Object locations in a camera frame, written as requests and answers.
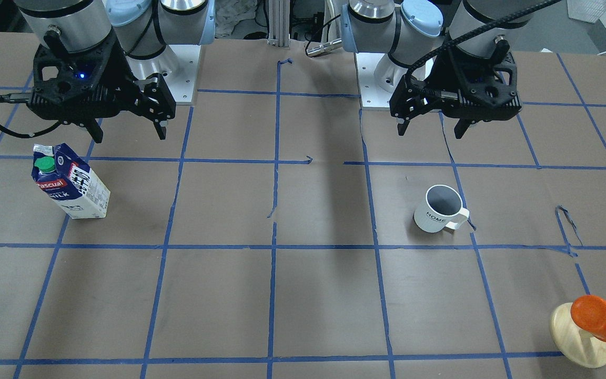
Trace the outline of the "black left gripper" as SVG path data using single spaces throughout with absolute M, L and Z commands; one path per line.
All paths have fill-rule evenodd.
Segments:
M 412 118 L 440 110 L 457 118 L 456 139 L 462 139 L 476 122 L 506 121 L 522 104 L 517 90 L 517 66 L 507 40 L 491 43 L 490 58 L 477 58 L 449 46 L 436 58 L 424 80 L 402 77 L 389 101 L 404 136 Z

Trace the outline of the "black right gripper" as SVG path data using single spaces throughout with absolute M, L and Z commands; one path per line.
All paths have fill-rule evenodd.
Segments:
M 95 118 L 115 117 L 121 111 L 148 118 L 160 140 L 167 136 L 176 102 L 163 75 L 137 79 L 116 36 L 70 53 L 59 36 L 44 36 L 34 57 L 34 84 L 27 106 L 46 120 L 86 123 L 96 144 L 104 132 Z

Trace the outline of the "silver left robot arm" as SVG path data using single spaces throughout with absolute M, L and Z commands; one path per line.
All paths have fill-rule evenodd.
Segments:
M 349 1 L 345 51 L 379 53 L 375 79 L 390 93 L 399 136 L 430 111 L 455 118 L 462 138 L 478 122 L 507 121 L 522 104 L 511 48 L 534 1 L 462 1 L 450 23 L 432 1 Z

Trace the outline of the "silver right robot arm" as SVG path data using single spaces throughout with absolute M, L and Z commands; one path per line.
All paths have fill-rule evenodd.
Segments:
M 103 141 L 99 118 L 147 118 L 159 139 L 175 118 L 170 84 L 180 80 L 175 45 L 209 45 L 214 1 L 16 1 L 40 39 L 30 94 L 11 95 L 57 125 Z

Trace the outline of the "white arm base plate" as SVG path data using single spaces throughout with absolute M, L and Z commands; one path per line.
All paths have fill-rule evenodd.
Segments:
M 163 53 L 146 60 L 129 57 L 128 64 L 138 79 L 153 73 L 164 76 L 177 105 L 192 105 L 197 88 L 199 45 L 168 45 Z
M 355 62 L 361 108 L 388 111 L 390 97 L 407 68 L 382 53 L 356 53 Z

